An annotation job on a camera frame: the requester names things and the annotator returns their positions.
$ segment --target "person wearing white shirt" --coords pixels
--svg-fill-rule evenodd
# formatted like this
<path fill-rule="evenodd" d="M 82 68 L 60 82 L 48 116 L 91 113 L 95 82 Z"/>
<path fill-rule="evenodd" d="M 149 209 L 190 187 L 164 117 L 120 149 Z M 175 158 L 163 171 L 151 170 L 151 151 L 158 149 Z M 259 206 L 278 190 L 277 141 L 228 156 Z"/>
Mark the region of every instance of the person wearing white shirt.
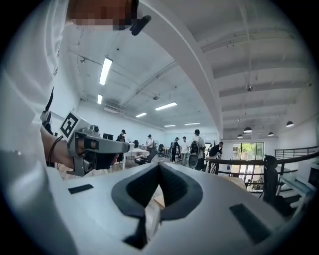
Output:
<path fill-rule="evenodd" d="M 197 166 L 195 167 L 195 169 L 200 171 L 204 165 L 205 158 L 204 158 L 203 152 L 205 152 L 206 145 L 205 145 L 203 138 L 201 138 L 199 136 L 200 131 L 198 129 L 195 130 L 194 134 L 195 135 L 193 137 L 193 141 L 197 141 L 198 146 L 199 146 L 198 162 L 197 162 Z"/>
<path fill-rule="evenodd" d="M 57 137 L 46 131 L 40 116 L 58 72 L 64 27 L 71 23 L 123 26 L 136 17 L 137 8 L 138 0 L 44 0 L 35 9 L 13 38 L 0 66 L 0 109 L 7 109 L 0 113 L 0 149 L 17 150 L 46 165 Z M 84 142 L 79 142 L 80 154 Z M 65 140 L 56 144 L 51 159 L 73 168 Z"/>
<path fill-rule="evenodd" d="M 186 137 L 183 137 L 183 142 L 181 143 L 181 162 L 183 166 L 186 166 L 187 153 L 189 149 L 189 143 L 186 141 Z"/>
<path fill-rule="evenodd" d="M 147 151 L 151 151 L 153 149 L 153 139 L 152 139 L 152 135 L 149 134 L 148 139 L 146 140 L 146 150 Z"/>

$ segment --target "floor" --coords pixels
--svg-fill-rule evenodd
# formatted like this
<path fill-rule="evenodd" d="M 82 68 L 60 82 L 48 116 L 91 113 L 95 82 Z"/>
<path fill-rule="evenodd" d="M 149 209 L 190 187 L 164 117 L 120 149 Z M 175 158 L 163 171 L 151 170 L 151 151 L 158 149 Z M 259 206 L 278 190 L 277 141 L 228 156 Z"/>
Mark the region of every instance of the floor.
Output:
<path fill-rule="evenodd" d="M 160 161 L 164 161 L 164 162 L 169 162 L 169 158 L 164 158 L 164 157 L 158 157 L 157 155 L 153 158 L 152 162 L 160 162 Z M 134 162 L 134 157 L 128 156 L 127 160 L 126 160 L 126 164 L 125 164 L 125 169 L 129 169 L 132 167 L 137 166 L 137 164 Z M 60 165 L 59 166 L 59 173 L 62 177 L 63 180 L 69 180 L 69 179 L 74 179 L 74 178 L 86 178 L 88 176 L 98 176 L 98 175 L 103 175 L 103 174 L 112 174 L 113 172 L 116 171 L 122 171 L 122 164 L 116 164 L 113 165 L 110 169 L 106 170 L 106 169 L 101 169 L 101 170 L 93 170 L 91 172 L 89 172 L 87 175 L 85 175 L 85 177 L 79 177 L 79 176 L 74 176 L 74 175 L 70 175 L 67 173 L 67 171 L 70 171 L 71 169 L 69 169 L 68 167 L 64 166 L 64 165 Z M 158 186 L 157 190 L 155 191 L 152 199 L 150 200 L 150 203 L 148 204 L 148 206 L 145 208 L 145 215 L 146 215 L 146 231 L 147 231 L 147 235 L 150 232 L 150 228 L 152 225 L 152 221 L 153 221 L 153 215 L 154 215 L 154 211 L 156 206 L 158 206 L 155 201 L 153 200 L 153 198 L 162 195 L 162 190 L 161 188 Z"/>

